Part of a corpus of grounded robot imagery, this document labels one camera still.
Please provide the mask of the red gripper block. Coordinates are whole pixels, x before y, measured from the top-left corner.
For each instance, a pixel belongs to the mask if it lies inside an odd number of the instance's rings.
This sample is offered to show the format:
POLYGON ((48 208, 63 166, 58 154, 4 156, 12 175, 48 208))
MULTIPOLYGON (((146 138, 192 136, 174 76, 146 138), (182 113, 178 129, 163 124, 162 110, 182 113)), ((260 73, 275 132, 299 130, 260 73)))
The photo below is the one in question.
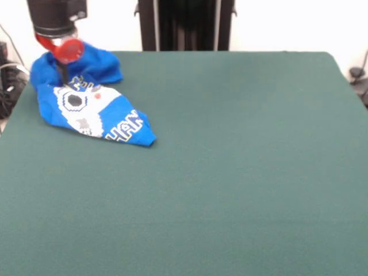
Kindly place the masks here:
POLYGON ((58 60, 57 70, 64 85, 69 83, 68 68, 66 64, 77 61, 84 53, 84 44, 76 32, 66 36, 49 38, 35 34, 36 40, 58 60))

